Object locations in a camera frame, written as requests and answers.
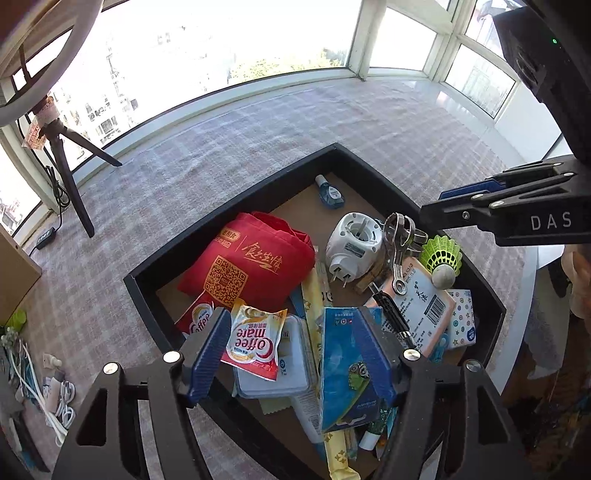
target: small box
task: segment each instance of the small box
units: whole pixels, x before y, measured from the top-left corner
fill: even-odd
[[[0,325],[4,325],[41,277],[41,268],[17,245],[2,225],[0,259]]]
[[[474,324],[472,293],[470,290],[458,288],[450,288],[447,292],[456,301],[456,308],[446,330],[449,335],[447,349],[474,345],[476,343],[476,325]]]

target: tripod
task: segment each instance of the tripod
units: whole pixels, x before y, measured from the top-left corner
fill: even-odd
[[[66,161],[64,141],[60,138],[60,134],[72,140],[75,144],[80,145],[82,148],[87,149],[97,157],[102,158],[105,162],[110,163],[114,167],[120,167],[121,162],[113,158],[103,149],[92,144],[78,132],[66,127],[59,118],[47,125],[44,125],[39,132],[39,136],[45,135],[47,140],[49,140],[51,151],[56,158],[56,168],[64,183],[68,197],[74,206],[74,210],[78,214],[78,218],[80,219],[84,230],[86,230],[88,236],[92,238],[95,235],[95,227],[92,225],[92,221],[90,220],[88,212],[84,207],[84,203],[82,203],[80,193],[76,187],[76,182],[74,181],[74,177],[70,171],[70,166]]]

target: black power strip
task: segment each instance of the black power strip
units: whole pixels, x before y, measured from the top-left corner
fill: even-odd
[[[57,230],[55,227],[52,226],[47,232],[45,232],[37,239],[37,244],[35,245],[35,248],[37,248],[37,250],[45,248],[47,245],[49,245],[56,239],[56,235]]]

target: window frame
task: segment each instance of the window frame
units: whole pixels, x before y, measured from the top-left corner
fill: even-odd
[[[109,2],[109,6],[104,10],[113,8],[125,1]],[[368,76],[394,76],[408,80],[428,79],[437,82],[451,96],[471,104],[472,108],[470,110],[477,117],[487,124],[494,125],[506,109],[507,104],[510,103],[521,81],[503,58],[479,44],[476,40],[466,36],[465,32],[472,18],[476,1],[451,0],[448,10],[445,10],[436,0],[362,0],[345,66],[283,73],[208,92],[135,125],[127,132],[108,141],[105,145],[101,145],[101,148],[124,163],[126,154],[143,142],[198,115],[233,102],[290,86],[353,77],[364,80]],[[436,32],[433,46],[422,71],[371,67],[369,65],[379,26],[387,8],[392,8]],[[47,38],[39,41],[35,51],[39,52],[57,37],[68,32],[70,28],[65,24],[58,25],[54,30],[58,34],[48,35]],[[461,45],[473,50],[515,81],[513,88],[494,118],[464,94],[445,83]],[[0,89],[2,90],[0,93],[4,94],[5,98],[10,98],[16,91],[14,80],[12,78],[10,80],[1,80]],[[21,244],[29,238],[51,212],[59,212],[47,175],[43,170],[44,166],[52,165],[53,158],[49,156],[46,150],[33,152],[21,147],[23,132],[26,131],[26,128],[28,128],[28,119],[25,116],[15,124],[2,128],[4,138],[8,139],[3,142],[3,145],[8,144],[8,148],[11,150],[10,152],[7,151],[9,158],[23,175],[25,181],[39,196],[42,203],[41,206],[36,207],[28,215],[15,231],[15,239],[18,238],[17,242]],[[81,187],[104,168],[108,168],[108,165],[101,159],[96,158],[96,156],[91,155],[72,170],[72,175],[77,186]]]

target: qr code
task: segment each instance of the qr code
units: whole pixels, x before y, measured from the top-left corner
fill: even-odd
[[[207,272],[203,288],[219,303],[232,308],[247,280],[248,274],[218,255]]]

